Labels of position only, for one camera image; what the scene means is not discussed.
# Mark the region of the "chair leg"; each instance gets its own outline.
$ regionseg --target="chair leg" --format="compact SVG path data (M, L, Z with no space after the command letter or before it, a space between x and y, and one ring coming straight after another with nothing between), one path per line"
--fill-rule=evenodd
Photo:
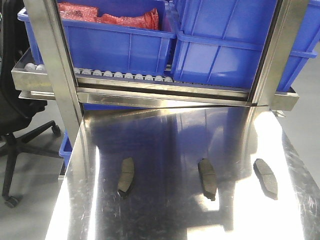
M59 153L57 151L42 149L35 146L21 146L20 147L21 153L27 153L27 154L35 154L35 155L41 155L45 157L51 157L51 158L62 158L59 156Z
M2 147L0 147L0 158L3 156L8 155L8 146L7 144L3 145Z
M18 154L19 153L17 152L16 149L13 149L13 148L9 149L8 157L6 161L6 167L5 167L2 197L5 200L5 204L10 208L14 208L18 204L18 200L9 195Z
M55 127L55 126L56 126L55 121L49 121L49 122L43 124L42 126L39 126L36 129L34 129L34 130L26 133L25 135L19 137L19 139L21 140L21 142L26 144L26 143L30 142L32 139L34 139L35 137L37 137L40 134L42 134L48 128Z

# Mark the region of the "metal post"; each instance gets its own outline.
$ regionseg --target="metal post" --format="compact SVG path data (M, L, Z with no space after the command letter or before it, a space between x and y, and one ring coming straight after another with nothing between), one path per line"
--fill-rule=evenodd
M271 106L309 0L278 0L249 101Z
M74 145L83 110L77 79L56 0L23 0L71 144Z

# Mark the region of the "black office chair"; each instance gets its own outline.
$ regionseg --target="black office chair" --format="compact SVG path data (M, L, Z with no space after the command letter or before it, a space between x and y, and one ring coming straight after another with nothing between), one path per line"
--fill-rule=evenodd
M30 153L58 158L58 152L31 147L27 143L50 127L55 136L60 136L61 132L56 123L50 121L21 137L14 136L14 132L28 127L36 113L45 110L47 101L19 98L20 91L15 89L11 70L29 47L25 26L17 20L17 13L24 4L22 0L2 0L1 7L0 136L5 145L0 147L0 157L7 155L2 196L5 204L14 208L18 200L10 196L9 192L18 154Z

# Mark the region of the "shelf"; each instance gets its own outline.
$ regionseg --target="shelf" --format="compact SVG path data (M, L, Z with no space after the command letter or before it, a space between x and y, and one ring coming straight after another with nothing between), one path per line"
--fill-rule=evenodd
M32 63L28 50L12 69L12 77L21 98L54 100L55 95L45 71L26 71L24 66ZM182 82L160 82L119 77L76 74L78 100L81 103L122 105L142 108L176 108L208 106L244 106L249 89L220 87ZM290 111L299 96L292 92L277 92L273 110Z

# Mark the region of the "chair caster wheel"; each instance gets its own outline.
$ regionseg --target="chair caster wheel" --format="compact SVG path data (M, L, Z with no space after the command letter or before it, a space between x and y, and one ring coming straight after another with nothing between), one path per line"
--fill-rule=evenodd
M52 130L53 134L56 137L60 137L61 136L61 130L60 130L60 127L58 125L55 125L55 126L51 127L51 130Z
M10 196L8 200L4 202L4 204L11 209L15 208L18 205L18 203L19 201L13 196Z

